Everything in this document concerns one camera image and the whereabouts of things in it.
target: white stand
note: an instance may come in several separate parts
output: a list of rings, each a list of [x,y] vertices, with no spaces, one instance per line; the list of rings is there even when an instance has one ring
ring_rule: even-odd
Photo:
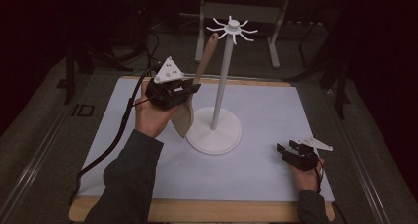
[[[220,109],[218,128],[211,129],[214,108],[202,108],[194,112],[194,122],[187,133],[188,142],[206,154],[224,154],[233,150],[242,137],[240,121],[236,116]]]
[[[225,43],[224,58],[222,60],[221,76],[219,80],[218,93],[216,96],[215,108],[203,108],[194,113],[194,122],[190,130],[187,132],[187,139],[190,144],[197,150],[207,154],[223,154],[233,150],[240,142],[242,137],[242,128],[240,121],[229,111],[221,109],[221,103],[224,96],[225,85],[228,77],[228,70],[231,62],[231,55],[234,44],[237,44],[235,35],[240,35],[248,41],[252,39],[246,38],[244,33],[255,33],[257,31],[245,31],[241,27],[240,22],[231,19],[227,25],[220,29],[210,29],[212,31],[225,31],[219,38],[226,34],[227,41]]]

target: hand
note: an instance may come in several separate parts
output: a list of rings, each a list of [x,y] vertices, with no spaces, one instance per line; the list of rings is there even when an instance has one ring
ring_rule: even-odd
[[[321,174],[322,166],[325,164],[325,160],[323,158],[319,158],[319,161],[317,162],[317,170],[319,174]],[[293,175],[295,177],[296,186],[298,188],[298,191],[304,191],[304,190],[310,190],[310,191],[318,191],[319,189],[319,178],[316,174],[316,171],[314,169],[310,169],[308,171],[302,171],[298,168],[288,164],[290,169],[293,172]]]
[[[135,100],[135,104],[147,100],[145,91],[149,82],[143,82],[141,85],[141,98]],[[163,111],[154,107],[149,101],[135,106],[135,129],[145,135],[156,138],[167,126],[172,115],[178,110],[173,107]]]

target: white triangular piece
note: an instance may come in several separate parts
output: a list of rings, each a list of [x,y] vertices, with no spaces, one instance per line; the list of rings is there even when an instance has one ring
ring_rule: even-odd
[[[166,59],[163,66],[161,67],[160,71],[156,75],[154,82],[157,84],[166,83],[170,81],[174,81],[177,79],[182,79],[183,73],[181,70],[175,65],[174,61],[171,57]]]
[[[299,143],[305,144],[313,148],[318,148],[318,149],[323,149],[323,150],[328,150],[328,151],[334,150],[332,146],[328,146],[314,137],[299,139]]]

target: left hand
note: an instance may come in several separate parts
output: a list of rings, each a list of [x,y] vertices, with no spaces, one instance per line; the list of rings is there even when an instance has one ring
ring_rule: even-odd
[[[145,91],[149,82],[141,85],[141,98],[135,100],[135,104],[147,100]],[[177,112],[179,106],[163,111],[153,106],[149,101],[135,106],[135,129],[145,135],[156,138],[167,126],[172,115]]]

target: round base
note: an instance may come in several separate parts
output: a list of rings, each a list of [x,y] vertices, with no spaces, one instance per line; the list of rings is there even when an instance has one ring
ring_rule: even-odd
[[[218,124],[212,130],[214,108],[194,112],[194,122],[187,132],[188,142],[206,154],[223,154],[233,150],[241,140],[240,121],[231,112],[220,109]]]

